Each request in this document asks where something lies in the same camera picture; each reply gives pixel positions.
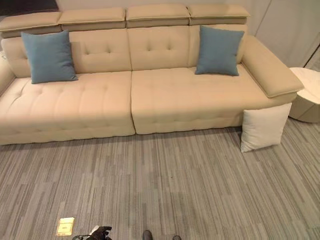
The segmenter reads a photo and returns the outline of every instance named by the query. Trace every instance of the small yellow card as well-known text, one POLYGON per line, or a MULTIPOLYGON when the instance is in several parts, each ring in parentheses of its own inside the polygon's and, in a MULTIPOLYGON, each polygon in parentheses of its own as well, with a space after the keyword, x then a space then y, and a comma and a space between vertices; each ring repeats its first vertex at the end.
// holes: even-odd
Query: small yellow card
POLYGON ((75 218, 67 217, 60 218, 56 235, 59 237, 72 235, 72 228, 74 227, 75 218))

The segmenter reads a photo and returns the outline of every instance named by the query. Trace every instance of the white pillow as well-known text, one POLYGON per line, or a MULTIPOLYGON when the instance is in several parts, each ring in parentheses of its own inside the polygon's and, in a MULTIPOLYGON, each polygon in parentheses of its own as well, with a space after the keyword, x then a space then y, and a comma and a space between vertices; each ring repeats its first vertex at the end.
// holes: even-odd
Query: white pillow
POLYGON ((260 110, 244 110, 241 152, 280 144, 291 105, 288 103, 260 110))

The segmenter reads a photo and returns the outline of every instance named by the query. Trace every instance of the sofa base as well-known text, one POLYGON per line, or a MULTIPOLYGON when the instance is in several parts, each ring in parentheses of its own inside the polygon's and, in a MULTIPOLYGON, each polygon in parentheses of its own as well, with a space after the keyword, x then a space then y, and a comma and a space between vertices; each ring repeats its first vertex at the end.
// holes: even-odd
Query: sofa base
POLYGON ((135 124, 137 134, 172 133, 191 130, 220 129, 242 125, 243 114, 234 117, 217 117, 214 119, 195 119, 190 121, 154 122, 135 124))
POLYGON ((47 143, 55 141, 130 136, 134 134, 135 131, 131 127, 125 129, 125 127, 121 126, 97 128, 88 127, 83 129, 62 129, 54 131, 38 131, 31 133, 27 132, 12 135, 1 135, 0 145, 47 143))

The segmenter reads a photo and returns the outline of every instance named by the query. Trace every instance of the seat cushion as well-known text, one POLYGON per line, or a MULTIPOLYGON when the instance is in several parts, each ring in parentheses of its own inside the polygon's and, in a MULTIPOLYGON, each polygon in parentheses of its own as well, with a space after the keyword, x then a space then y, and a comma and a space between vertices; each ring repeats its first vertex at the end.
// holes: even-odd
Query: seat cushion
POLYGON ((132 72, 131 111, 138 134, 241 126, 244 109, 290 103, 268 98, 242 65, 239 76, 195 75, 195 67, 132 72))
POLYGON ((0 144, 65 141, 135 133, 131 72, 78 75, 31 84, 17 78, 0 98, 0 144))

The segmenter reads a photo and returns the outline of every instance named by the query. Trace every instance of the sofa armrest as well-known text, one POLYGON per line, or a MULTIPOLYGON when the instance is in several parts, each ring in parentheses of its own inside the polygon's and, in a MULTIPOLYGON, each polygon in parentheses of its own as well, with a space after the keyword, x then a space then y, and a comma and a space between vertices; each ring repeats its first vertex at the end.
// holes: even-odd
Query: sofa armrest
POLYGON ((6 60, 0 56, 0 96, 16 78, 6 60))
POLYGON ((254 36, 247 36, 242 63, 268 98, 304 88, 293 72, 254 36))

